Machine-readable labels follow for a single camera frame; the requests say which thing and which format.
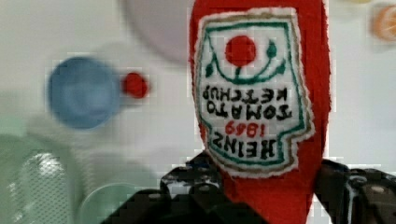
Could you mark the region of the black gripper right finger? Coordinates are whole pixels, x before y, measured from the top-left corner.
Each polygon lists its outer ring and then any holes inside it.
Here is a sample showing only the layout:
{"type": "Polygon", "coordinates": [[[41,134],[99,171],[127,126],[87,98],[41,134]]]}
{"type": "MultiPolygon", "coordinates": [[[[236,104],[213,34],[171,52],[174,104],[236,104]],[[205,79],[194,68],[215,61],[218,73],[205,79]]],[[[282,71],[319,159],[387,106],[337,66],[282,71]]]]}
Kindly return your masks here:
{"type": "Polygon", "coordinates": [[[323,160],[315,194],[332,224],[396,224],[396,177],[323,160]]]}

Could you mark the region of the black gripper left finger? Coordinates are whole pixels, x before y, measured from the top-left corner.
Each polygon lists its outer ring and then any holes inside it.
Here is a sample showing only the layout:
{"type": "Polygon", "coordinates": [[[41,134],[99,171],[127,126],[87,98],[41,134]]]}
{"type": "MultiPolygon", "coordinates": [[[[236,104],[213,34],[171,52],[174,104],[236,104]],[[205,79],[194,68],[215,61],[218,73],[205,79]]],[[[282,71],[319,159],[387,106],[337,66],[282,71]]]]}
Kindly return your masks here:
{"type": "Polygon", "coordinates": [[[160,180],[160,193],[173,200],[178,195],[188,195],[192,187],[202,184],[223,190],[219,170],[205,152],[165,174],[160,180]]]}

